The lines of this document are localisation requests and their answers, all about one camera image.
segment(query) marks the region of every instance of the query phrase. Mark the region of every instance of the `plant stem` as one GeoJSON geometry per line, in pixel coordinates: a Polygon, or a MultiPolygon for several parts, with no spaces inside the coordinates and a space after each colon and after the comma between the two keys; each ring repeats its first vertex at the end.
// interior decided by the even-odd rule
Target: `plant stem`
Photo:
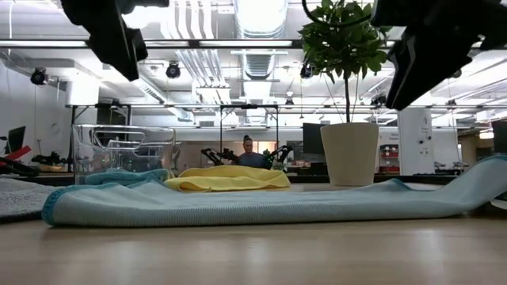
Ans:
{"type": "Polygon", "coordinates": [[[350,95],[349,95],[349,78],[344,76],[345,81],[345,114],[347,123],[350,123],[350,95]]]}

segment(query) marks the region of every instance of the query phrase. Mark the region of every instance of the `light blue microfiber cloth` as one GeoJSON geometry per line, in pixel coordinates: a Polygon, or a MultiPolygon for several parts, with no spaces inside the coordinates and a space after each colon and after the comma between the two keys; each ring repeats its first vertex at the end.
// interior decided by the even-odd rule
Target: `light blue microfiber cloth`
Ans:
{"type": "Polygon", "coordinates": [[[132,173],[123,169],[107,169],[103,173],[93,173],[85,177],[85,184],[102,185],[107,183],[117,183],[121,185],[132,185],[147,179],[166,181],[169,177],[167,169],[155,169],[143,173],[132,173]]]}
{"type": "Polygon", "coordinates": [[[129,186],[57,190],[48,197],[42,216],[50,225],[115,227],[443,218],[507,192],[506,169],[506,157],[489,158],[434,191],[389,180],[347,191],[184,194],[147,178],[129,186]]]}

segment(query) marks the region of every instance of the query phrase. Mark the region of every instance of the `green leaves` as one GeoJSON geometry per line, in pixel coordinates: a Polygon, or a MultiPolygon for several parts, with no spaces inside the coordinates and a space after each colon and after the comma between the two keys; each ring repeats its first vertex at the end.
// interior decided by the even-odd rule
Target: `green leaves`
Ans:
{"type": "Polygon", "coordinates": [[[368,74],[368,64],[363,63],[363,66],[361,67],[361,71],[363,72],[363,79],[366,77],[366,74],[368,74]]]}
{"type": "Polygon", "coordinates": [[[363,13],[364,15],[368,15],[370,13],[372,13],[372,4],[367,4],[364,8],[363,8],[363,13]]]}
{"type": "Polygon", "coordinates": [[[327,77],[329,77],[331,79],[331,82],[334,84],[334,76],[333,76],[333,71],[327,71],[326,72],[326,75],[327,77]]]}
{"type": "Polygon", "coordinates": [[[305,59],[314,67],[313,74],[326,74],[335,83],[338,78],[350,78],[361,74],[365,78],[369,70],[382,69],[386,53],[379,50],[383,37],[391,27],[374,28],[365,21],[346,28],[331,28],[369,15],[372,5],[363,8],[357,2],[321,0],[321,6],[312,13],[330,25],[311,22],[299,31],[303,40],[305,59]]]}
{"type": "Polygon", "coordinates": [[[322,0],[321,1],[321,6],[323,8],[330,8],[332,5],[333,5],[333,1],[331,1],[331,0],[322,0]]]}

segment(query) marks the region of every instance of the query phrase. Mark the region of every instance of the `white pillar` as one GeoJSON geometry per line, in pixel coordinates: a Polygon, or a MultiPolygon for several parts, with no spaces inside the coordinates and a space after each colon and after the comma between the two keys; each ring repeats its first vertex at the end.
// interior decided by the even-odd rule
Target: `white pillar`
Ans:
{"type": "Polygon", "coordinates": [[[407,108],[398,113],[401,175],[435,173],[431,110],[407,108]]]}

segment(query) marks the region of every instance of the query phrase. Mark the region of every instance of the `ventilation duct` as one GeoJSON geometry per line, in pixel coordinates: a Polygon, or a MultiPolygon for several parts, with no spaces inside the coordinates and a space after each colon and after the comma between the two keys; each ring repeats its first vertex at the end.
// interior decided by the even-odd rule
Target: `ventilation duct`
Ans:
{"type": "MultiPolygon", "coordinates": [[[[234,18],[241,39],[280,39],[287,18],[287,0],[234,0],[234,18]]],[[[267,79],[273,72],[275,55],[243,55],[246,76],[267,79]]]]}
{"type": "MultiPolygon", "coordinates": [[[[144,94],[154,98],[158,101],[159,104],[177,104],[177,102],[168,101],[164,98],[164,93],[154,84],[151,84],[150,81],[145,78],[142,74],[139,75],[139,79],[135,80],[134,85],[139,88],[144,94]]],[[[172,112],[175,116],[177,116],[177,120],[180,122],[193,122],[194,115],[191,112],[182,110],[180,108],[169,107],[169,112],[172,112]]]]}
{"type": "MultiPolygon", "coordinates": [[[[234,0],[234,19],[240,39],[280,39],[284,33],[288,0],[234,0]]],[[[243,76],[265,80],[272,75],[275,55],[242,55],[243,76]]],[[[246,99],[265,100],[269,97],[271,82],[244,82],[246,99]]],[[[248,121],[261,124],[265,121],[264,109],[249,110],[248,121]]]]}

